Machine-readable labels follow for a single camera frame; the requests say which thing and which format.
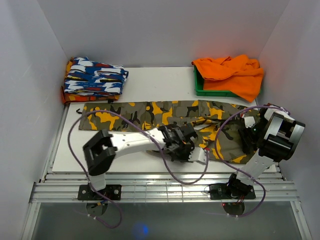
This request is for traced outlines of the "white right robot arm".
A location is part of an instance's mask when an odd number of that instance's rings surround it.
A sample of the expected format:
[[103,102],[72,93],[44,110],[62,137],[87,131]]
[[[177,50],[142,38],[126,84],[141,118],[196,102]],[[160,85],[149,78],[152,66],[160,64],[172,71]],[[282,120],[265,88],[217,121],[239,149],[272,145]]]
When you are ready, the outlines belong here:
[[255,198],[254,180],[266,169],[294,154],[306,125],[292,118],[287,111],[271,104],[259,111],[259,120],[238,130],[245,153],[254,151],[251,159],[233,173],[226,184],[226,194],[232,198]]

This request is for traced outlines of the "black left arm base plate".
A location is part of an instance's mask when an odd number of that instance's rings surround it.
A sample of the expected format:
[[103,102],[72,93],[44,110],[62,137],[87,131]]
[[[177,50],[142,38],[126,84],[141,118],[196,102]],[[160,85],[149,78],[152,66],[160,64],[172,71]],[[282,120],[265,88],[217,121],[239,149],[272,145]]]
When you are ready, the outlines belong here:
[[[121,199],[122,186],[120,184],[107,184],[106,187],[98,191],[105,197],[118,201]],[[88,184],[83,184],[79,186],[77,200],[79,201],[103,201],[104,198],[97,193],[95,193]]]

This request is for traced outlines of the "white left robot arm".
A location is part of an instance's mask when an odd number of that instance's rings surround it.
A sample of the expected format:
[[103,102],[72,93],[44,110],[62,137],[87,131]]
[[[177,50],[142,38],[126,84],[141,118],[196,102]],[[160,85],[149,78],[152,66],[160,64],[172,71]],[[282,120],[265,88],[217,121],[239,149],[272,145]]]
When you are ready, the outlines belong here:
[[205,151],[195,146],[197,138],[190,123],[183,126],[169,124],[124,134],[100,130],[82,147],[91,183],[88,193],[95,200],[102,199],[106,195],[107,185],[104,174],[110,169],[113,160],[128,154],[162,150],[173,161],[205,164]]

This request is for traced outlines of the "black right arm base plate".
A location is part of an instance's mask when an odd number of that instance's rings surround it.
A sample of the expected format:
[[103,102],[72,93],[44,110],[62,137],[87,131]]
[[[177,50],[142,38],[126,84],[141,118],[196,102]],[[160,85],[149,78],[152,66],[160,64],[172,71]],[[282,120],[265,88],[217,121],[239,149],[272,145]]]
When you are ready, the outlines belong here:
[[214,183],[209,185],[211,200],[241,199],[254,200],[256,194],[251,185],[232,185],[230,183]]

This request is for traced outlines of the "olive yellow camouflage trousers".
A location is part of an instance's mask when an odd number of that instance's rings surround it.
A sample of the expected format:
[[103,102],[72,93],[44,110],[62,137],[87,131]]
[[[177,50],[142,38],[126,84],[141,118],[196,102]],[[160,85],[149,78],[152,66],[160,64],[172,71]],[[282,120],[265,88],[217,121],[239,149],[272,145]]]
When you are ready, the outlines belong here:
[[198,127],[195,145],[208,148],[212,161],[224,159],[229,163],[246,164],[255,152],[243,152],[238,129],[245,126],[244,117],[253,116],[257,121],[258,110],[252,109],[237,115],[224,127],[221,126],[226,119],[243,109],[242,105],[209,100],[86,103],[82,114],[91,111],[96,113],[84,116],[78,128],[81,131],[107,129],[135,132],[136,129],[120,116],[144,131],[170,124],[192,124]]

